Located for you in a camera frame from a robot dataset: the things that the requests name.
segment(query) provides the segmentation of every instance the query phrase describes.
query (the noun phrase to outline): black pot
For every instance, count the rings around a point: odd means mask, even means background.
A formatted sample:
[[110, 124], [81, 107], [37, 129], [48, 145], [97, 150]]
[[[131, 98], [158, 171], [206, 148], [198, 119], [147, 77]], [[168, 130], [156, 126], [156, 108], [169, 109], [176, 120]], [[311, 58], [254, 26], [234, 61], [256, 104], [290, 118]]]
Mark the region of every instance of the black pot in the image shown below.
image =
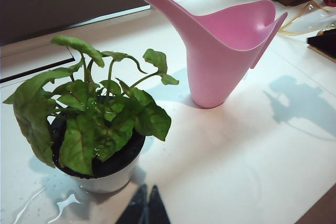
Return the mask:
[[52, 158], [54, 164], [58, 169], [64, 173], [79, 177], [79, 178], [101, 178], [108, 175], [114, 174], [126, 166], [128, 166], [140, 153], [142, 146], [145, 141], [145, 136], [140, 135], [137, 131], [133, 130], [133, 134], [127, 144], [118, 152], [114, 153], [105, 162], [101, 162], [97, 158], [92, 160], [92, 170], [93, 176], [75, 172], [69, 167], [61, 167], [59, 164], [59, 149], [62, 145], [64, 134], [66, 131], [66, 120], [55, 118], [51, 124], [51, 139], [53, 141], [52, 149]]

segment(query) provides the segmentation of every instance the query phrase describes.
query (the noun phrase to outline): arrowhead plant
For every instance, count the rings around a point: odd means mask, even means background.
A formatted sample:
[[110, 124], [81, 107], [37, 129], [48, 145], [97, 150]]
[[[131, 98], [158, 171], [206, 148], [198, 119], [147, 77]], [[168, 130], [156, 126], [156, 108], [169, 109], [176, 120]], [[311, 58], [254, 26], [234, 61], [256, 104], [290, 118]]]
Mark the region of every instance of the arrowhead plant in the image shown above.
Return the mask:
[[[154, 99], [136, 86], [152, 77], [160, 76], [163, 84], [177, 85], [178, 80], [167, 74], [166, 55], [148, 49], [143, 59], [157, 67], [151, 74], [145, 73], [139, 62], [128, 54], [113, 51], [100, 52], [87, 42], [64, 35], [54, 37], [56, 45], [79, 51], [81, 60], [68, 68], [57, 68], [40, 73], [23, 82], [4, 103], [12, 104], [16, 120], [23, 136], [31, 145], [36, 157], [48, 166], [55, 167], [51, 150], [52, 129], [48, 117], [66, 121], [64, 140], [59, 151], [59, 163], [75, 172], [93, 175], [92, 160], [104, 162], [122, 149], [131, 138], [133, 129], [145, 136], [155, 136], [165, 141], [171, 118], [156, 105]], [[95, 83], [91, 76], [93, 64], [104, 67], [104, 58], [110, 58], [108, 76]], [[132, 60], [145, 77], [132, 85], [114, 77], [116, 62]], [[74, 73], [83, 69], [83, 80]], [[55, 79], [70, 81], [55, 87], [53, 92], [43, 89]]]

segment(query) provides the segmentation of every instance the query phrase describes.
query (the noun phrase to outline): water spill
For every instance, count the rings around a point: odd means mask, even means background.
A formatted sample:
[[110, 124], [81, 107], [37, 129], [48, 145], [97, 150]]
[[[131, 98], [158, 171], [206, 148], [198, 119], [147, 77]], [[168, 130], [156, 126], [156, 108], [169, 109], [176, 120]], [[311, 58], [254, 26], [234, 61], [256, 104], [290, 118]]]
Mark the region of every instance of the water spill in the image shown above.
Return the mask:
[[28, 207], [29, 203], [33, 202], [33, 199], [36, 198], [38, 195], [40, 195], [40, 193], [46, 189], [45, 187], [43, 187], [40, 191], [38, 191], [37, 193], [35, 193], [31, 199], [29, 199], [29, 201], [27, 201], [26, 205], [23, 207], [23, 209], [16, 215], [14, 224], [17, 224], [17, 222], [19, 221], [21, 215], [24, 213], [24, 211], [26, 210], [26, 208]]
[[55, 219], [50, 220], [50, 221], [48, 221], [47, 223], [50, 224], [50, 223], [52, 223], [52, 222], [58, 220], [59, 217], [61, 217], [64, 208], [66, 208], [67, 206], [69, 206], [69, 205], [72, 204], [72, 203], [78, 203], [78, 204], [81, 204], [81, 202], [79, 202], [79, 201], [76, 199], [76, 197], [75, 197], [74, 194], [71, 194], [71, 195], [70, 195], [66, 200], [64, 200], [64, 201], [57, 202], [56, 204], [57, 204], [58, 209], [59, 209], [59, 214], [58, 214], [58, 216], [57, 216]]

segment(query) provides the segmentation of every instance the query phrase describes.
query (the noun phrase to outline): flower pot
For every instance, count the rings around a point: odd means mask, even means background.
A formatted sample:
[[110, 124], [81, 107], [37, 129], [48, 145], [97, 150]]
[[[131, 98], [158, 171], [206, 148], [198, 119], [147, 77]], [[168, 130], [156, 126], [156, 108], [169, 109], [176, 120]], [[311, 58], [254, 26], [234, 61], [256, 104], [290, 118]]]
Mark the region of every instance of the flower pot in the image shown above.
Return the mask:
[[118, 152], [114, 153], [105, 162], [94, 158], [92, 160], [93, 176], [85, 175], [69, 167], [61, 167], [59, 164], [59, 149], [62, 145], [66, 131], [66, 121], [55, 118], [51, 124], [53, 161], [58, 169], [70, 175], [83, 189], [95, 193], [111, 193], [125, 186], [132, 177], [134, 167], [139, 159], [145, 136], [133, 131], [127, 144]]

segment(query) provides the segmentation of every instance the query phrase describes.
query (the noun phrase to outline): potted plant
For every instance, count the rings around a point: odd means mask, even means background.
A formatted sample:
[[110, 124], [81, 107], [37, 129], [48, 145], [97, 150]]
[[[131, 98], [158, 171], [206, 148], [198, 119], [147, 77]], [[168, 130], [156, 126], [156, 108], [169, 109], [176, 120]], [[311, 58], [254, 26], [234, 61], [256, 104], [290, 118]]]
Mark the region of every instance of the potted plant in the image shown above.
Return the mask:
[[[157, 71], [146, 74], [128, 54], [100, 52], [79, 38], [64, 35], [51, 42], [79, 51], [80, 61], [26, 80], [4, 103], [13, 105], [21, 132], [39, 160], [77, 178], [88, 190], [117, 190], [130, 179], [145, 136], [165, 141], [171, 125], [164, 109], [136, 86], [152, 76], [160, 76], [163, 84], [178, 81], [166, 73], [165, 54], [153, 49], [148, 49], [143, 58]], [[104, 58], [110, 58], [108, 76], [95, 83], [92, 65], [104, 67]], [[125, 59], [134, 61], [146, 76], [132, 85], [118, 78], [114, 81], [112, 69]], [[81, 68], [83, 80], [75, 79], [74, 73]], [[64, 77], [70, 81], [53, 92], [43, 89], [45, 84]]]

